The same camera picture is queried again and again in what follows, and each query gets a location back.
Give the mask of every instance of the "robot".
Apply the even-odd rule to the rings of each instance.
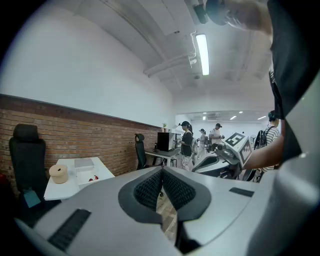
[[[249,138],[234,132],[225,142],[218,144],[213,152],[199,159],[192,172],[212,177],[238,179],[251,154]]]
[[[18,219],[16,223],[48,256],[280,255],[314,236],[308,229],[315,229],[320,202],[319,85],[320,73],[286,117],[303,153],[265,173],[260,183],[150,167],[85,187],[33,229]],[[311,123],[313,139],[301,128]],[[231,150],[243,166],[247,153],[242,159],[236,146],[221,146],[216,157],[224,151],[226,160]],[[162,187],[177,211],[175,244],[162,232],[162,217],[155,212]]]

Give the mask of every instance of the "white desk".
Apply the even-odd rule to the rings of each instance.
[[[154,152],[153,148],[147,148],[144,150],[144,152],[148,155],[159,157],[159,158],[165,158],[166,159],[166,166],[170,167],[171,158],[178,155],[181,151],[181,147],[176,148],[172,151],[161,151],[158,150],[158,152]]]
[[[98,172],[99,180],[114,177],[98,157],[91,157],[91,160]],[[46,201],[68,199],[80,191],[76,177],[75,159],[59,159],[56,164],[67,166],[68,180],[63,184],[56,184],[50,177],[44,192],[44,200]]]

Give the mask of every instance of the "wooden floor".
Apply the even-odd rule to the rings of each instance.
[[[174,245],[177,236],[177,212],[162,189],[163,197],[158,197],[156,212],[162,215],[162,231]]]

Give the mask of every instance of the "ceiling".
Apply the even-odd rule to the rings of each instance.
[[[204,122],[258,122],[263,123],[268,120],[268,117],[261,118],[263,116],[268,116],[268,112],[266,111],[243,111],[243,113],[239,113],[238,110],[230,110],[230,111],[210,111],[204,114],[203,112],[198,113],[187,113],[185,114],[192,121],[202,121],[203,117],[205,118]]]
[[[192,6],[198,0],[56,0],[117,38],[145,64],[146,75],[157,76],[173,95],[184,91],[229,90],[266,86],[271,64],[269,39],[209,21],[200,24]],[[191,33],[205,34],[210,74],[202,75],[200,57]]]

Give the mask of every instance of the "ceiling light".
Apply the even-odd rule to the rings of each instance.
[[[202,74],[204,76],[207,76],[209,75],[209,52],[207,38],[205,34],[198,34],[195,36],[195,38],[198,43],[198,48],[200,52]]]

